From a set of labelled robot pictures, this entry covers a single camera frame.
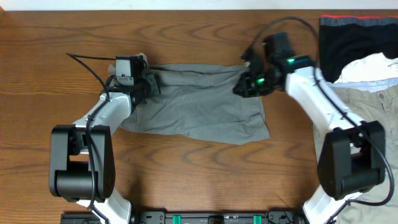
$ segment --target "wooden table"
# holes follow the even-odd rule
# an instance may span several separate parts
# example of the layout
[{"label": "wooden table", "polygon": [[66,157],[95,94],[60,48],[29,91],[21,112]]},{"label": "wooden table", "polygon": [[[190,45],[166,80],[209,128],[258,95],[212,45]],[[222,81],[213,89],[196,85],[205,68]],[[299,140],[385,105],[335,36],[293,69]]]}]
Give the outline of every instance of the wooden table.
[{"label": "wooden table", "polygon": [[[50,195],[50,132],[82,117],[100,84],[65,55],[113,57],[144,52],[151,64],[240,64],[264,24],[320,14],[389,15],[397,11],[106,11],[5,12],[0,16],[0,223],[59,223],[82,211]],[[299,54],[315,52],[297,22]],[[102,78],[108,62],[87,61]],[[116,187],[135,204],[169,211],[298,207],[318,185],[312,123],[296,102],[275,92],[263,99],[271,139],[243,146],[183,136],[113,136]]]}]

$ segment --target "green indicator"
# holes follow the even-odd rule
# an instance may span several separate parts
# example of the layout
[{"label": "green indicator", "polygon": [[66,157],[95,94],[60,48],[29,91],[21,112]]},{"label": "green indicator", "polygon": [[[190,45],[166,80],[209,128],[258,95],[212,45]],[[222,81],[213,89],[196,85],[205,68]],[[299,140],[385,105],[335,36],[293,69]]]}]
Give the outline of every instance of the green indicator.
[{"label": "green indicator", "polygon": [[261,224],[261,216],[260,215],[255,215],[253,216],[253,224]]},{"label": "green indicator", "polygon": [[260,78],[260,79],[257,80],[257,83],[258,83],[258,84],[261,84],[261,83],[264,82],[264,80],[265,80],[264,78]]},{"label": "green indicator", "polygon": [[180,215],[173,216],[173,224],[181,224],[181,216]]}]

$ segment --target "wood grain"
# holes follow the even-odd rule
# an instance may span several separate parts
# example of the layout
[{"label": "wood grain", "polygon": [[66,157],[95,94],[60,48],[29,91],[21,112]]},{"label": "wood grain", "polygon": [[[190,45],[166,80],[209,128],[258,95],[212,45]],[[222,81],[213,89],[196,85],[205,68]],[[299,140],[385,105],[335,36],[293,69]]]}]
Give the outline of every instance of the wood grain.
[{"label": "wood grain", "polygon": [[[320,14],[397,11],[7,12],[0,23],[0,223],[59,223],[83,208],[50,195],[50,132],[83,116],[99,83],[65,52],[113,57],[144,52],[151,64],[239,64],[264,24]],[[309,32],[290,32],[299,54],[315,52]],[[88,61],[106,78],[107,62]],[[116,187],[135,204],[169,211],[298,207],[318,185],[312,124],[285,93],[263,99],[271,139],[243,146],[183,136],[113,136]]]}]

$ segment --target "pile of clothes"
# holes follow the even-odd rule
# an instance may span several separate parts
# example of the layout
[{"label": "pile of clothes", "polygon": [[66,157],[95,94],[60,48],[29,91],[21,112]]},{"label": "pile of clothes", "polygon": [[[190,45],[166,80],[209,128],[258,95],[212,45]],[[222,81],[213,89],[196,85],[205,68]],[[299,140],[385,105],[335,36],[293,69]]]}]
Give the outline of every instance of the pile of clothes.
[{"label": "pile of clothes", "polygon": [[[398,185],[398,17],[321,16],[320,68],[346,105],[366,121],[379,121],[386,131],[386,158]],[[317,159],[323,139],[314,127]],[[359,199],[379,202],[389,180]],[[382,207],[355,204],[338,223],[395,223],[398,196]]]}]

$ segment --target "gray cloth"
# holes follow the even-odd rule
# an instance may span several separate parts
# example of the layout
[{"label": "gray cloth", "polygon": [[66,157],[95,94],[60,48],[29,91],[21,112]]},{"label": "gray cloth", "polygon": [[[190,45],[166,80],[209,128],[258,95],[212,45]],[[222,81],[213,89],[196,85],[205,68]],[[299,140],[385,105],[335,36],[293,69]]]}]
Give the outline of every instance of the gray cloth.
[{"label": "gray cloth", "polygon": [[262,101],[232,92],[245,70],[242,66],[202,64],[151,67],[150,72],[159,74],[162,94],[139,105],[121,127],[230,144],[268,139]]},{"label": "gray cloth", "polygon": [[[398,86],[390,87],[383,91],[370,93],[348,88],[334,88],[335,93],[346,105],[366,121],[379,121],[386,132],[386,158],[390,163],[398,185]],[[317,159],[322,151],[323,139],[314,127],[314,142]],[[384,200],[389,191],[389,179],[386,178],[381,185],[375,186],[368,193],[359,196],[359,199],[368,202]],[[392,200],[381,207],[369,207],[352,203],[338,216],[338,223],[397,223],[398,196],[395,191]]]}]

